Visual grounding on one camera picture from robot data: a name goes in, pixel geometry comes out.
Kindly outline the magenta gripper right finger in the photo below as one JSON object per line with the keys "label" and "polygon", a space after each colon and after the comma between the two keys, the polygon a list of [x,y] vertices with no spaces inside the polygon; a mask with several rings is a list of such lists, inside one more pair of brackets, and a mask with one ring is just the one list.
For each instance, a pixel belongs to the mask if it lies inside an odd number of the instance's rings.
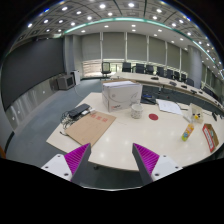
{"label": "magenta gripper right finger", "polygon": [[182,169],[167,155],[158,155],[150,149],[134,143],[132,154],[144,185],[164,178]]}

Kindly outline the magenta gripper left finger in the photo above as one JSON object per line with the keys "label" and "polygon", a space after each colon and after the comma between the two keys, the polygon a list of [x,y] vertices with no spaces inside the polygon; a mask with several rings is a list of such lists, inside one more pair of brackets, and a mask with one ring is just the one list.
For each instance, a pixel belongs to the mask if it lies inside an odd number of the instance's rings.
{"label": "magenta gripper left finger", "polygon": [[91,144],[82,145],[66,155],[57,154],[42,169],[80,185],[91,154]]}

